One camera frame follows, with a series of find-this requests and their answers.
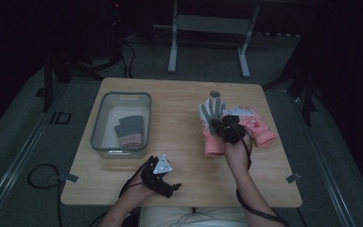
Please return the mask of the grey plastic storage bin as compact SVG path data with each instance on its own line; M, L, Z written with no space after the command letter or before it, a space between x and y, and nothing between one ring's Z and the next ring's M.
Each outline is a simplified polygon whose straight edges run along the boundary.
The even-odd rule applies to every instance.
M91 147L106 159L140 159L146 156L152 98L148 93L109 92L100 102ZM114 131L121 118L141 115L144 118L143 145L121 147Z

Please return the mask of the dark metal stand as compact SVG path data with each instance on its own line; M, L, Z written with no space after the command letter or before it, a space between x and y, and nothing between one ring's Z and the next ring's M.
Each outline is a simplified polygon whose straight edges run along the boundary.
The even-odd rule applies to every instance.
M43 88L40 88L36 94L36 96L44 99L43 112L46 113L49 110L54 100L53 76L56 76L58 82L69 83L72 79L69 69L72 68L87 78L103 80L103 77L97 72L114 66L120 60L121 55L112 55L107 62L98 66L88 67L62 52L48 55L44 59Z
M312 95L318 66L319 63L316 60L291 57L287 61L281 76L262 86L263 90L267 91L291 79L287 94L297 99L304 93L302 118L307 126L311 126L311 113L316 110L312 102Z

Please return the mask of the black rectangular floor frame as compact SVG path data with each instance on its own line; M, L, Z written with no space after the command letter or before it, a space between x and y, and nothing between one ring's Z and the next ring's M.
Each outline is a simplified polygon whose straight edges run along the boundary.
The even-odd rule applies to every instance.
M50 118L50 124L69 124L72 118L71 113L54 112Z

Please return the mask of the person's light clothing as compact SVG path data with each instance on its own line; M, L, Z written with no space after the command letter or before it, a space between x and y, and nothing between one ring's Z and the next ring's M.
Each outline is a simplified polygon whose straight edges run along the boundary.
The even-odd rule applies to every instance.
M238 207L143 207L139 227L248 227Z

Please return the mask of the person's right hand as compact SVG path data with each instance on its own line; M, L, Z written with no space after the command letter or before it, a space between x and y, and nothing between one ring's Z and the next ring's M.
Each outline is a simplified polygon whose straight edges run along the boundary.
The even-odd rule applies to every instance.
M225 157L228 167L233 175L242 174L249 170L251 165L250 152L251 139L245 135L240 142L225 144Z

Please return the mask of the pink ski glove grey palm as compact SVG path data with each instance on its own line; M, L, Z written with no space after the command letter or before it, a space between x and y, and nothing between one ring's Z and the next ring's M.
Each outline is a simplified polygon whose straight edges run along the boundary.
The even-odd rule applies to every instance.
M220 120L226 105L219 97L209 97L199 104L199 118L202 124L204 153L208 156L225 154L223 139L216 133L213 120Z

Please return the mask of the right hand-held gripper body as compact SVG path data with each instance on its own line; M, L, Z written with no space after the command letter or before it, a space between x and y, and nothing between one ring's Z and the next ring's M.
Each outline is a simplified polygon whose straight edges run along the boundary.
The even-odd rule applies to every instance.
M219 136L226 143L234 145L245 136L246 130L239 124L239 117L237 115L225 115L220 121L222 122L222 126Z

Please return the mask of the white metal desk frame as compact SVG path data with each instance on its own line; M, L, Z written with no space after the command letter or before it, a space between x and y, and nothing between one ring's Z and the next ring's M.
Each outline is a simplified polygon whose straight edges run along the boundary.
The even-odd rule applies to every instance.
M255 6L250 19L222 18L198 16L178 13L179 0L173 0L172 40L167 71L175 73L178 57L178 31L198 31L222 34L244 35L245 40L237 48L242 77L247 79L251 73L246 58L246 52L253 33L260 7Z

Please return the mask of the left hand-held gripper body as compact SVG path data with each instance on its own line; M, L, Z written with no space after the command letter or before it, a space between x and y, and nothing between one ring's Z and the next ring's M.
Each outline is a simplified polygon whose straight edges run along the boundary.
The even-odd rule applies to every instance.
M164 175L172 170L165 154L161 157L150 156L143 164L141 178L147 188L169 199L182 186L180 183L169 184L164 180Z

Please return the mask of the metal table edge clip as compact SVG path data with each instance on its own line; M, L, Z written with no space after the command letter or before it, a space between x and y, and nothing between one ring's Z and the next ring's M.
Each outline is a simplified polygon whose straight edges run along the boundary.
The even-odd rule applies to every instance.
M62 182L70 182L70 183L78 183L79 181L79 177L76 176L76 175L73 175L73 174L70 174L70 173L67 173L67 174L61 174L59 176L59 179L62 181Z
M293 173L292 175L288 176L285 180L288 183L295 183L298 181L302 176L299 173Z

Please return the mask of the pink ski glove white print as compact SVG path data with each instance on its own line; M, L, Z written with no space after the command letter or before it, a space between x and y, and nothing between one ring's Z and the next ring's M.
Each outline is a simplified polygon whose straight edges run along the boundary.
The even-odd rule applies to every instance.
M251 106L225 109L222 113L224 116L236 116L238 124L248 131L258 148L265 148L278 138L278 135L268 127L261 115Z

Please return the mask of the person's left hand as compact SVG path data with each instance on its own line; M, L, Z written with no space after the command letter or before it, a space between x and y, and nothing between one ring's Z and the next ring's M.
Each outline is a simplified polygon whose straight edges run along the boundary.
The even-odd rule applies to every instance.
M136 176L127 184L119 199L129 201L134 207L137 207L153 195L155 192L144 185L140 176Z

